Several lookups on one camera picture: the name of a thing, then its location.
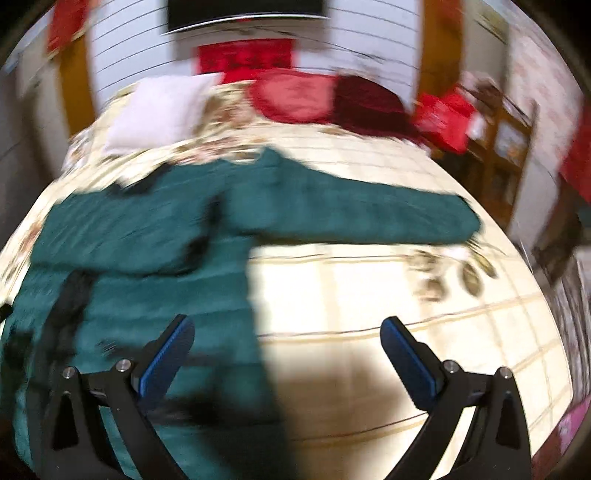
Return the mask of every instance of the black bracket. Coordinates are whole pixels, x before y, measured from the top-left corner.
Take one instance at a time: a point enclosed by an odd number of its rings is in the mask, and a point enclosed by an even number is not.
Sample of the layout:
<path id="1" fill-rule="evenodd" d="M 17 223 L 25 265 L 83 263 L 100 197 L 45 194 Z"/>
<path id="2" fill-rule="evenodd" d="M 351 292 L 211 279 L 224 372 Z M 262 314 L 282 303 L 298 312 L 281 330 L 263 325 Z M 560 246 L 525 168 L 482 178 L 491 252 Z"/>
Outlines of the black bracket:
<path id="1" fill-rule="evenodd" d="M 106 372 L 66 368 L 43 425 L 42 480 L 130 480 L 107 437 L 99 407 L 108 407 L 144 480 L 188 480 L 145 416 L 168 390 L 193 344 L 194 324 L 178 315 L 137 361 Z"/>
<path id="2" fill-rule="evenodd" d="M 380 329 L 382 347 L 413 403 L 427 420 L 387 480 L 428 480 L 445 453 L 466 407 L 476 407 L 469 431 L 446 480 L 530 480 L 527 422 L 511 370 L 464 372 L 440 361 L 397 317 Z"/>
<path id="3" fill-rule="evenodd" d="M 102 423 L 99 409 L 107 407 L 144 480 L 187 480 L 145 414 L 168 390 L 194 335 L 194 324 L 179 315 L 135 361 L 120 360 L 95 374 L 66 368 L 43 424 L 41 479 L 129 480 Z M 466 407 L 476 411 L 444 479 L 531 479 L 525 413 L 511 370 L 483 375 L 464 372 L 452 360 L 442 362 L 397 317 L 384 320 L 380 338 L 414 404 L 429 414 L 386 480 L 430 479 Z"/>

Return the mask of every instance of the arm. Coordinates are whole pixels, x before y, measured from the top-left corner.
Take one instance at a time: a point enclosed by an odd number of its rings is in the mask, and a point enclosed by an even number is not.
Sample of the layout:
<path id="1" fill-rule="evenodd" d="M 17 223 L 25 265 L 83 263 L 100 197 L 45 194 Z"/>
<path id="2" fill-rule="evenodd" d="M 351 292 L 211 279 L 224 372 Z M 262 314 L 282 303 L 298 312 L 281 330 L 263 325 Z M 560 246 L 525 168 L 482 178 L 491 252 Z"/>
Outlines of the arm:
<path id="1" fill-rule="evenodd" d="M 457 195 L 341 179 L 267 149 L 235 169 L 229 221 L 244 233 L 307 242 L 455 244 L 480 229 Z"/>

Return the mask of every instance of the white wall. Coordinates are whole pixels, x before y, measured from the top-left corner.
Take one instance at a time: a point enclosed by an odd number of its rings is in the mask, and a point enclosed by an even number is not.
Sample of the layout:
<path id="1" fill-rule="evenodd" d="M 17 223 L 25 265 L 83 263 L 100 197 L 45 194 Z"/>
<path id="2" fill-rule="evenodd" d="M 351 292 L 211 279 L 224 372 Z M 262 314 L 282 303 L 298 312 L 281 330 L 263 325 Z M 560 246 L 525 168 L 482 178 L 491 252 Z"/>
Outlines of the white wall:
<path id="1" fill-rule="evenodd" d="M 509 5 L 509 78 L 507 94 L 524 111 L 533 98 L 540 106 L 535 141 L 521 181 L 509 234 L 535 246 L 558 198 L 558 170 L 577 130 L 583 94 L 564 60 L 541 28 L 514 4 Z M 511 75 L 521 64 L 526 75 Z M 546 85 L 551 95 L 540 90 Z M 551 115 L 558 115 L 555 124 Z"/>
<path id="2" fill-rule="evenodd" d="M 104 0 L 93 13 L 89 33 L 96 104 L 102 106 L 118 89 L 144 76 L 191 74 L 196 46 L 284 36 L 297 39 L 297 67 L 320 73 L 376 71 L 379 83 L 411 102 L 421 61 L 421 1 L 327 2 L 327 21 L 232 22 L 165 35 L 166 0 Z"/>
<path id="3" fill-rule="evenodd" d="M 37 154 L 53 178 L 61 174 L 69 130 L 61 96 L 58 66 L 47 62 L 47 29 L 38 32 L 19 55 L 18 96 L 36 141 Z"/>
<path id="4" fill-rule="evenodd" d="M 14 67 L 17 66 L 21 53 L 29 46 L 29 44 L 35 40 L 42 32 L 49 26 L 49 22 L 53 15 L 53 7 L 51 7 L 18 41 L 17 46 L 7 58 L 6 62 L 2 66 L 5 72 L 10 72 Z"/>
<path id="5" fill-rule="evenodd" d="M 488 2 L 464 0 L 462 69 L 473 73 L 487 73 L 498 85 L 502 85 L 506 69 L 507 45 L 477 22 L 479 11 L 484 3 Z M 501 6 L 495 5 L 495 9 L 497 8 L 500 9 Z"/>

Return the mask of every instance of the blue pad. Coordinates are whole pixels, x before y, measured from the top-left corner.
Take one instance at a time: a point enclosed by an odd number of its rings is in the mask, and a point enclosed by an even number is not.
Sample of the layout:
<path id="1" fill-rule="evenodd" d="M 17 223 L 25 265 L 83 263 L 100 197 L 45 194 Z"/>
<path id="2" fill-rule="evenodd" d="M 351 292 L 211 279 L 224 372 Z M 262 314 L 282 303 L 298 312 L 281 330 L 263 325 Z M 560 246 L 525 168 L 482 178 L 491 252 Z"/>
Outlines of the blue pad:
<path id="1" fill-rule="evenodd" d="M 414 405 L 431 411 L 444 383 L 439 359 L 427 345 L 417 342 L 396 317 L 382 322 L 379 337 Z"/>
<path id="2" fill-rule="evenodd" d="M 139 378 L 138 405 L 143 411 L 155 408 L 166 395 L 195 339 L 195 324 L 185 317 L 170 334 Z"/>

